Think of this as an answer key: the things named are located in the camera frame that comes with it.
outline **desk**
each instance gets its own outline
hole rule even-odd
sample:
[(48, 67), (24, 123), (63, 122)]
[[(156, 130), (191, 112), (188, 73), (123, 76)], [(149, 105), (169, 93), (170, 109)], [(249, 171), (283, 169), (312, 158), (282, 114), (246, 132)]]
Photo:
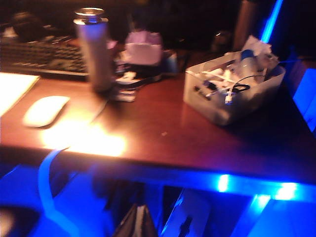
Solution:
[[(97, 164), (117, 178), (205, 190), (215, 190), (214, 179), (229, 174), (241, 182), (231, 192), (246, 195), (275, 194), (269, 181), (295, 182), (308, 190), (308, 198), (297, 200), (316, 200), (316, 140), (284, 88), (269, 105), (219, 127), (183, 102), (183, 86), (179, 74), (141, 88), (133, 103), (109, 102), (86, 135), (102, 96), (86, 82), (40, 79), (1, 118), (1, 159), (38, 165), (79, 132), (79, 145), (58, 156), (73, 168)], [(56, 123), (24, 127), (27, 109), (50, 95), (71, 98)]]

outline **paper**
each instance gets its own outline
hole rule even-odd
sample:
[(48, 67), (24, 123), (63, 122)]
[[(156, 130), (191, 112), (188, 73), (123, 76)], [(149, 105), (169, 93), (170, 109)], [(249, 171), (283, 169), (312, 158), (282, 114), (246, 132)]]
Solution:
[(39, 78), (33, 75), (0, 73), (0, 116), (13, 107)]

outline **bag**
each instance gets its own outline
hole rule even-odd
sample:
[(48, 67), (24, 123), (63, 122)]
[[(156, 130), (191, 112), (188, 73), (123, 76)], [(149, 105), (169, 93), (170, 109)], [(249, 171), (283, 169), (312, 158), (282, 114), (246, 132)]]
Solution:
[(158, 237), (146, 205), (133, 205), (112, 237)]

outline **box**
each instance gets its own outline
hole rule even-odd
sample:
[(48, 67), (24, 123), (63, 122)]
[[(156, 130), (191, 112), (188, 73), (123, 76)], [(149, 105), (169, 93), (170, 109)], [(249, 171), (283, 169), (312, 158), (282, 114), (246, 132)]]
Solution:
[[(233, 52), (223, 57), (189, 67), (187, 71), (199, 73), (207, 70), (212, 71), (217, 68), (224, 69), (239, 58), (240, 52)], [(235, 94), (233, 102), (230, 105), (226, 105), (225, 94), (216, 93), (209, 97), (210, 100), (207, 100), (204, 95), (212, 91), (203, 85), (204, 80), (186, 73), (183, 100), (211, 122), (217, 125), (228, 125), (274, 98), (282, 82), (285, 69), (277, 66), (269, 74), (270, 79)]]

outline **can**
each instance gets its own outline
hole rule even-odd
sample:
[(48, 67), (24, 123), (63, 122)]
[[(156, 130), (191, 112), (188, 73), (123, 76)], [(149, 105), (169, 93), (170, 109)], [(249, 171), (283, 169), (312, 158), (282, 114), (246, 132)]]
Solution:
[(75, 13), (77, 19), (74, 19), (74, 24), (87, 65), (88, 80), (94, 91), (107, 91), (114, 82), (107, 49), (108, 19), (102, 17), (104, 10), (101, 8), (86, 7)]

